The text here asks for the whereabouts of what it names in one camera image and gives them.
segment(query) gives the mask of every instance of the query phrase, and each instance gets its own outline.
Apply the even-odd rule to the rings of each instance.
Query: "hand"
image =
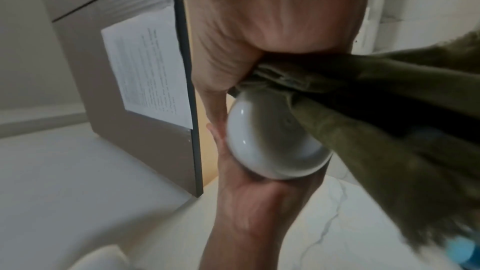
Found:
[[[217,128],[207,128],[218,149],[218,199],[200,269],[276,269],[283,238],[322,184],[328,164],[296,180],[260,178],[238,163]]]
[[[367,0],[186,0],[192,79],[210,121],[225,126],[227,90],[273,53],[349,52]]]

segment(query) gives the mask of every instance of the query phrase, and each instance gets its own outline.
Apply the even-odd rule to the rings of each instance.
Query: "green cloth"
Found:
[[[480,219],[480,31],[380,55],[271,55],[239,90],[283,94],[409,244]]]

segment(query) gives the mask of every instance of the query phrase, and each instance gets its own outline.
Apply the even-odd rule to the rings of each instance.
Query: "bowl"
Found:
[[[295,119],[285,97],[273,91],[242,91],[228,113],[226,129],[233,156],[268,179],[308,176],[332,156]]]

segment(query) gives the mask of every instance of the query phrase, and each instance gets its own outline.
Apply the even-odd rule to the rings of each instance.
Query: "gray vein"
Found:
[[[328,191],[328,196],[330,196],[330,198],[334,201],[334,202],[337,202],[337,206],[336,206],[336,210],[335,210],[335,215],[333,215],[332,217],[330,217],[330,219],[326,222],[325,226],[323,226],[323,230],[321,231],[321,234],[320,234],[320,238],[310,244],[303,252],[302,254],[300,255],[300,261],[298,262],[297,265],[294,265],[293,266],[293,269],[292,270],[301,270],[302,267],[303,267],[303,262],[304,262],[304,258],[305,256],[307,255],[307,253],[310,251],[310,249],[312,249],[313,247],[315,246],[319,246],[321,245],[323,242],[324,242],[324,239],[325,239],[325,236],[327,236],[327,234],[330,232],[330,227],[332,226],[332,223],[333,221],[339,217],[340,215],[340,209],[344,203],[344,201],[346,201],[349,197],[347,195],[347,187],[345,187],[345,185],[343,183],[340,182],[340,180],[338,180],[338,183],[340,184],[340,188],[341,188],[341,197],[340,197],[340,200],[336,200],[335,197],[330,193],[330,191]]]

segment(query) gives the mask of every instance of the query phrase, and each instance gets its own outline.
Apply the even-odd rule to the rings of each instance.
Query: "paper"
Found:
[[[192,129],[174,7],[119,22],[101,35],[125,109]]]

